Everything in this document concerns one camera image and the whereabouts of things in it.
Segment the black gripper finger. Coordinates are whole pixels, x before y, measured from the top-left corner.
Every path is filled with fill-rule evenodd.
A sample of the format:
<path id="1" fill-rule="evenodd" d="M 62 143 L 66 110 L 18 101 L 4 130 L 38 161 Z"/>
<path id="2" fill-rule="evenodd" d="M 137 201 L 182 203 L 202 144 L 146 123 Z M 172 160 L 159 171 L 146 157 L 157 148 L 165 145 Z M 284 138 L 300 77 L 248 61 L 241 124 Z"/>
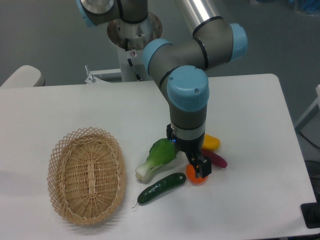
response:
<path id="1" fill-rule="evenodd" d="M 209 157 L 199 153 L 197 156 L 197 177 L 205 178 L 212 173 L 212 162 Z"/>
<path id="2" fill-rule="evenodd" d="M 200 167 L 198 164 L 198 157 L 197 156 L 188 156 L 187 158 L 188 158 L 189 163 L 192 165 L 192 167 L 194 169 L 195 178 L 199 178 L 200 177 Z"/>

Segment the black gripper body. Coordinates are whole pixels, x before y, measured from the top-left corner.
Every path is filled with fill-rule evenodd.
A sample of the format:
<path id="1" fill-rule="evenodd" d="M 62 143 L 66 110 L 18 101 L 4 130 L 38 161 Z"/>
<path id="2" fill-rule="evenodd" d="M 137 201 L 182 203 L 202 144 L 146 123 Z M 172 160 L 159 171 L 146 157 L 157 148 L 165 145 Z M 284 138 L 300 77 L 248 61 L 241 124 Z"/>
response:
<path id="1" fill-rule="evenodd" d="M 172 142 L 176 152 L 184 152 L 191 165 L 203 165 L 205 162 L 201 153 L 205 132 L 198 133 L 201 128 L 189 130 L 180 129 L 173 124 L 166 126 L 166 136 Z"/>

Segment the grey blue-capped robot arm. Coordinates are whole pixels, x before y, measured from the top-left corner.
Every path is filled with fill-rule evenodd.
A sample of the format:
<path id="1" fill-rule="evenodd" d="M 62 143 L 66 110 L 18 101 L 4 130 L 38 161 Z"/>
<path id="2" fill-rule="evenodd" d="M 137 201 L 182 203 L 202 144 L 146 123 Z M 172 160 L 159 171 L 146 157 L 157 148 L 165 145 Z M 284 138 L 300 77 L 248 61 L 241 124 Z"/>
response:
<path id="1" fill-rule="evenodd" d="M 196 177 L 212 172 L 202 155 L 205 139 L 209 79 L 206 70 L 244 56 L 248 37 L 242 26 L 228 24 L 212 0 L 178 0 L 192 39 L 173 45 L 161 37 L 146 0 L 79 0 L 77 7 L 88 26 L 107 24 L 114 44 L 135 57 L 141 51 L 144 73 L 132 68 L 132 78 L 153 79 L 169 105 L 167 138 L 184 152 Z"/>

